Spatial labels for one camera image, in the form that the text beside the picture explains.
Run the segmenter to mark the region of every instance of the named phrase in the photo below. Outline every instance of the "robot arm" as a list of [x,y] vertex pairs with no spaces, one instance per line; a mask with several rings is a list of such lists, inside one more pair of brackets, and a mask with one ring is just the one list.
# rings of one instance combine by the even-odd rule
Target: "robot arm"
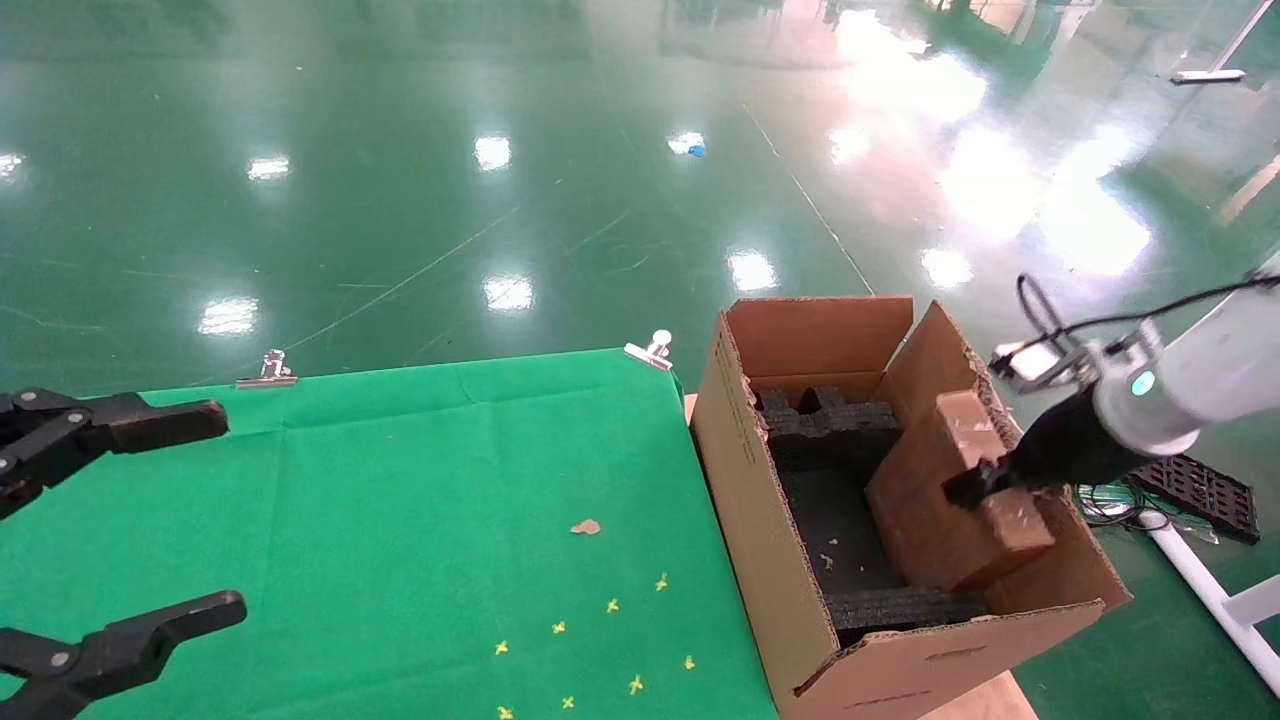
[[997,348],[992,370],[1016,391],[1070,383],[1080,391],[1042,414],[998,461],[947,480],[954,505],[973,509],[1009,487],[1108,483],[1187,451],[1206,425],[1280,407],[1280,252],[1167,347],[1149,316],[1106,346],[1087,341],[1057,356],[1043,345],[1087,324],[1097,323]]

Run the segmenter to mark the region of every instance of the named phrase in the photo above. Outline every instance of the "cable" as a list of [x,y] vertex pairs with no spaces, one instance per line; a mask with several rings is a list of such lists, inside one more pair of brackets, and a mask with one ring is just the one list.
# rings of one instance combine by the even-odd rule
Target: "cable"
[[[1039,315],[1037,315],[1037,313],[1032,309],[1032,304],[1030,300],[1028,299],[1028,292],[1027,292],[1028,288],[1030,290],[1030,295],[1036,297],[1036,302],[1039,304],[1041,310],[1043,310],[1046,318],[1048,319],[1048,323],[1042,320]],[[1015,284],[1015,290],[1018,292],[1018,305],[1021,306],[1023,315],[1027,315],[1027,322],[1032,324],[1036,332],[1044,336],[1062,332],[1062,316],[1057,314],[1057,309],[1053,307],[1052,302],[1050,302],[1048,295],[1044,292],[1044,288],[1041,287],[1039,281],[1037,281],[1028,273],[1021,273],[1018,275],[1018,283]],[[1053,347],[1057,348],[1059,352],[1062,354],[1066,352],[1066,347],[1064,347],[1062,343],[1057,341],[1057,338],[1053,338],[1048,342],[1051,342]]]
[[[1097,491],[1100,487],[1123,487],[1129,492],[1130,502],[1129,507],[1121,510],[1120,512],[1108,512],[1098,505]],[[1080,507],[1080,515],[1084,518],[1084,523],[1091,528],[1107,528],[1112,525],[1120,525],[1130,530],[1162,530],[1172,523],[1175,515],[1181,515],[1179,511],[1169,510],[1162,506],[1155,495],[1147,492],[1142,488],[1130,475],[1125,475],[1115,483],[1107,483],[1106,486],[1075,486],[1075,502]],[[1147,528],[1138,520],[1146,510],[1155,510],[1165,516],[1165,521],[1156,528]]]
[[[1111,324],[1111,323],[1124,323],[1124,322],[1129,322],[1129,320],[1146,320],[1148,318],[1156,318],[1156,316],[1164,315],[1166,313],[1172,313],[1174,310],[1178,310],[1179,307],[1185,307],[1187,305],[1193,305],[1193,304],[1199,302],[1202,300],[1208,300],[1211,297],[1217,297],[1220,295],[1229,295],[1229,293],[1233,293],[1233,292],[1235,292],[1238,290],[1247,290],[1247,288],[1252,288],[1252,287],[1266,287],[1266,288],[1280,287],[1280,275],[1253,277],[1253,278],[1249,278],[1247,281],[1242,281],[1242,282],[1238,282],[1238,283],[1224,284],[1221,287],[1215,287],[1215,288],[1210,288],[1210,290],[1202,290],[1201,292],[1197,292],[1197,293],[1193,293],[1193,295],[1188,295],[1187,297],[1175,300],[1175,301],[1172,301],[1172,302],[1170,302],[1167,305],[1161,305],[1160,307],[1156,307],[1155,310],[1147,310],[1144,313],[1120,313],[1117,315],[1105,315],[1102,318],[1093,318],[1093,319],[1083,320],[1083,322],[1074,323],[1074,324],[1070,324],[1070,325],[1066,325],[1066,327],[1057,327],[1057,328],[1055,328],[1053,331],[1050,331],[1050,332],[1041,331],[1041,336],[1039,337],[1032,338],[1032,340],[1029,340],[1029,341],[1019,345],[1018,347],[1010,350],[1009,352],[1006,352],[1005,355],[1002,355],[992,365],[993,365],[993,369],[995,369],[996,365],[1007,366],[1009,361],[1012,360],[1014,355],[1018,355],[1019,352],[1027,350],[1028,347],[1039,345],[1042,342],[1053,342],[1053,341],[1056,341],[1057,338],[1060,338],[1062,336],[1070,336],[1075,331],[1080,331],[1080,329],[1084,329],[1084,328],[1092,328],[1094,325],[1106,325],[1106,324]],[[1021,295],[1019,295],[1019,302],[1023,302]],[[1028,307],[1027,307],[1025,304],[1023,305],[1023,307],[1024,307],[1024,311],[1028,310]],[[1032,324],[1036,324],[1038,320],[1033,320]]]

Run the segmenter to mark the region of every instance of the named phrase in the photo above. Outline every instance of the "green cloth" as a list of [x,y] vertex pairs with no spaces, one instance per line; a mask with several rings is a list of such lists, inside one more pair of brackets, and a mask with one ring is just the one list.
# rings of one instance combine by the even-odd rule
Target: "green cloth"
[[0,524],[0,626],[247,598],[82,717],[776,717],[671,374],[608,350],[147,398],[210,396],[227,437],[104,457]]

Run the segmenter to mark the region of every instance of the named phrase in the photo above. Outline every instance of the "green floor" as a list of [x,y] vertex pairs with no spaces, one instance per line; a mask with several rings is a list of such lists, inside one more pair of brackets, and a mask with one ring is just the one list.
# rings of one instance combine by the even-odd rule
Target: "green floor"
[[[1178,88],[1254,0],[942,5],[3,0],[0,387],[658,327],[692,387],[740,295],[938,297],[988,348],[1030,334],[1020,270],[1083,318],[1276,246],[1280,10],[1242,85]],[[1229,591],[1280,568],[1277,430],[1194,451],[1257,489],[1262,543],[1197,544]],[[1019,670],[1041,716],[1276,716],[1153,546],[1103,542],[1137,601]]]

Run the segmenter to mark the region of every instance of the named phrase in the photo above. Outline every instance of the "paper scrap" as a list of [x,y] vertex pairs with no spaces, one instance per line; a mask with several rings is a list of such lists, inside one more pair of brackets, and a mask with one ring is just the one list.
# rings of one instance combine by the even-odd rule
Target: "paper scrap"
[[600,524],[588,518],[586,520],[582,520],[581,523],[570,528],[570,532],[577,533],[580,536],[581,534],[594,536],[595,533],[600,532]]

